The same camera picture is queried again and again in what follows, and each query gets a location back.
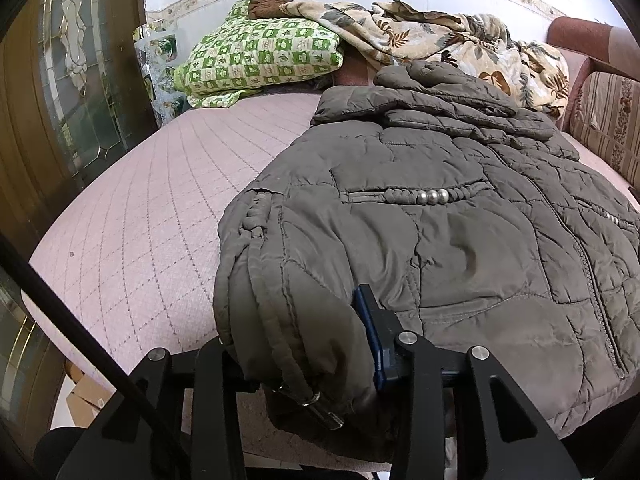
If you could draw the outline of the striped floral cushion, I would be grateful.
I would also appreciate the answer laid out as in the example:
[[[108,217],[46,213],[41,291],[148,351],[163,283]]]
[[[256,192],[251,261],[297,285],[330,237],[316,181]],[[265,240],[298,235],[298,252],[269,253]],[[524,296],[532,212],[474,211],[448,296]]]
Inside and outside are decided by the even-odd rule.
[[[591,73],[570,115],[570,134],[639,191],[639,83]]]

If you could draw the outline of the green white patterned pillow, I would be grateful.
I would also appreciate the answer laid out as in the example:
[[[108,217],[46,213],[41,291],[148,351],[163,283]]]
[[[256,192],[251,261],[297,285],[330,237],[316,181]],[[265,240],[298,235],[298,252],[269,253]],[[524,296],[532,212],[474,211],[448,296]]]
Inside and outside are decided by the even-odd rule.
[[[195,108],[227,108],[266,87],[329,75],[343,65],[341,38],[306,18],[248,17],[237,1],[174,70],[175,88]]]

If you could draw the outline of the grey-brown quilted puffer jacket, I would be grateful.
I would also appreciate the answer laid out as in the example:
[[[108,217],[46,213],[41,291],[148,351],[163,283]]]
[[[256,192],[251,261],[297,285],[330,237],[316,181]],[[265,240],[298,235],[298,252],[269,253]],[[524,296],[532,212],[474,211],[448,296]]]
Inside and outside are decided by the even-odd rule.
[[[360,284],[436,346],[486,346],[561,436],[639,390],[638,212],[546,115],[449,64],[326,90],[218,237],[219,336],[295,400],[372,401]]]

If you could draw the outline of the reddish-brown headboard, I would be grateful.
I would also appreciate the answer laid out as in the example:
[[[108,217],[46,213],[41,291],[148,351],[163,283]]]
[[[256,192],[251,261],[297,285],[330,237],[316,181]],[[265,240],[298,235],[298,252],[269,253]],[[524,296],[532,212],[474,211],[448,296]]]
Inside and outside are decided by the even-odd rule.
[[[570,126],[580,88],[591,73],[639,80],[639,45],[626,28],[563,16],[550,24],[547,42],[562,53],[568,66],[570,96],[556,122],[563,131]]]

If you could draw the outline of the floral plastic bag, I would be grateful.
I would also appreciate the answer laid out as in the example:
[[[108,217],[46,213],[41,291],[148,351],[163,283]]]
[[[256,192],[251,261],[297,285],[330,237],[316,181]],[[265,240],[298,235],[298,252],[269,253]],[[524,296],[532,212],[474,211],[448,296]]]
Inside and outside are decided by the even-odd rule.
[[[143,83],[158,128],[162,128],[187,108],[186,95],[175,86],[178,42],[173,22],[145,23],[132,33]]]

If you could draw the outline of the pink quilted mattress cover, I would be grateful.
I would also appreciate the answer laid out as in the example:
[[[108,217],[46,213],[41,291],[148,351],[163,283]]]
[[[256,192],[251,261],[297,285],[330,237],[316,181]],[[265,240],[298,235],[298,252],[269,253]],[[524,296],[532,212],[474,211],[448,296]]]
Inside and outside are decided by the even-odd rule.
[[[191,110],[137,147],[142,239],[125,260],[126,300],[142,356],[156,346],[192,350],[220,337],[213,308],[218,226],[232,200],[309,127],[292,96],[259,99],[258,111]],[[318,399],[267,390],[272,421],[333,453],[390,458],[397,400],[340,416]]]

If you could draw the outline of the cardboard box on floor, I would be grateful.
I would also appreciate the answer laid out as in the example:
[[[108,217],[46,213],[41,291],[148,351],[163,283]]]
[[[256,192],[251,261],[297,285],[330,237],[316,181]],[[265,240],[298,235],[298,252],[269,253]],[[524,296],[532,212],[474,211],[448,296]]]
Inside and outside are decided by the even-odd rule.
[[[111,399],[113,391],[103,387],[70,361],[65,362],[65,373],[74,386],[66,396],[74,425],[88,428]]]

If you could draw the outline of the beige leaf-print blanket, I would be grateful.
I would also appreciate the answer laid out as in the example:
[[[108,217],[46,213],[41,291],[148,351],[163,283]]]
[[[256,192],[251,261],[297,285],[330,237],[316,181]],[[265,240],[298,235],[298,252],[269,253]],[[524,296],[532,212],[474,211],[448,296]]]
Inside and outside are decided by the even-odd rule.
[[[401,0],[324,3],[317,0],[250,0],[250,18],[306,18],[335,32],[374,66],[413,61],[449,63],[502,90],[520,107],[553,119],[570,97],[562,53],[540,42],[511,38],[491,14],[418,11]]]

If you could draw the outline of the dark wooden glass door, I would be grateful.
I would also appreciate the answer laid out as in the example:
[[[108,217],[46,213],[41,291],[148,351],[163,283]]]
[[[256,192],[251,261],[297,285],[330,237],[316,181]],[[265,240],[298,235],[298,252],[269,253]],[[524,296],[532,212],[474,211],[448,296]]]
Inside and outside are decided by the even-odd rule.
[[[124,370],[142,357],[125,260],[156,122],[142,0],[27,0],[1,44],[1,231]]]

